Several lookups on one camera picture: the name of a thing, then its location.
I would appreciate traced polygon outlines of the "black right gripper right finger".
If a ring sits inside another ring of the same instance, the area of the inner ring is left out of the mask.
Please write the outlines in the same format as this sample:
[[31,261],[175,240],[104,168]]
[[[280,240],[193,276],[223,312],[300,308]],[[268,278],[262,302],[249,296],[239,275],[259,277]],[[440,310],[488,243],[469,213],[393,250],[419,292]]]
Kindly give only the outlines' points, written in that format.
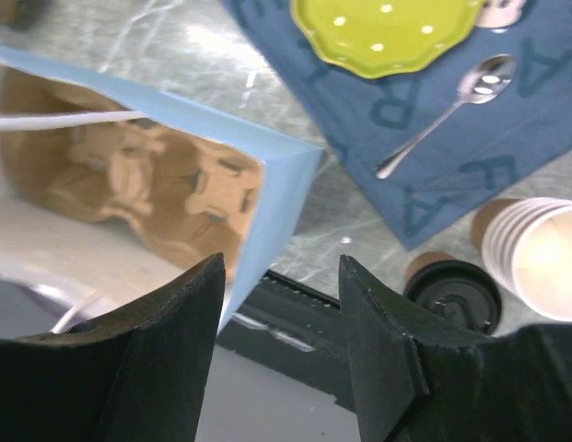
[[572,441],[572,325],[487,337],[348,255],[339,299],[362,440]]

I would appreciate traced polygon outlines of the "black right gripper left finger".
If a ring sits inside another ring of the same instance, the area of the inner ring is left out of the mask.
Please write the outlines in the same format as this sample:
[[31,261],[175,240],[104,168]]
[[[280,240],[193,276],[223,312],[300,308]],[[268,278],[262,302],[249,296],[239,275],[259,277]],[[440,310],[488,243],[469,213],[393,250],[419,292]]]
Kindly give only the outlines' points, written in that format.
[[225,293],[214,254],[70,330],[0,339],[0,441],[192,441]]

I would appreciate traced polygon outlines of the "black cup lid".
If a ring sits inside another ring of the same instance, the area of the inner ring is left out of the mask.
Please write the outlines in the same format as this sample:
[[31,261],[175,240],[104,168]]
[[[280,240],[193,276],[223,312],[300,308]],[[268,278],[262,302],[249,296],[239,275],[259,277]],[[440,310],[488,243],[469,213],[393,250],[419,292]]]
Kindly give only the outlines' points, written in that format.
[[492,334],[501,320],[497,284],[480,267],[456,259],[419,265],[405,280],[403,295],[466,329]]

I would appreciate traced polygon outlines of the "stack of brown paper cups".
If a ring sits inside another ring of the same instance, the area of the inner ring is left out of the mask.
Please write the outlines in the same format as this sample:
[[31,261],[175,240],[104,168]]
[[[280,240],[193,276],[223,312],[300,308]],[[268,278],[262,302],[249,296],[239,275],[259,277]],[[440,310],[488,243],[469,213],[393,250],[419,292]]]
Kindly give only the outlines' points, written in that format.
[[572,200],[493,200],[476,212],[471,240],[508,292],[545,318],[572,322]]

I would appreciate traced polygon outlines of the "blue white paper bag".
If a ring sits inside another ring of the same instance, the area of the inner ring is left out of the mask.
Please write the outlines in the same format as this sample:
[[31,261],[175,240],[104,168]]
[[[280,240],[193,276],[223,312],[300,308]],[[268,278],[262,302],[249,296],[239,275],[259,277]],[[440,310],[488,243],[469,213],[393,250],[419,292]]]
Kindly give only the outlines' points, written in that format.
[[88,315],[222,253],[229,323],[294,233],[319,147],[0,45],[0,278]]

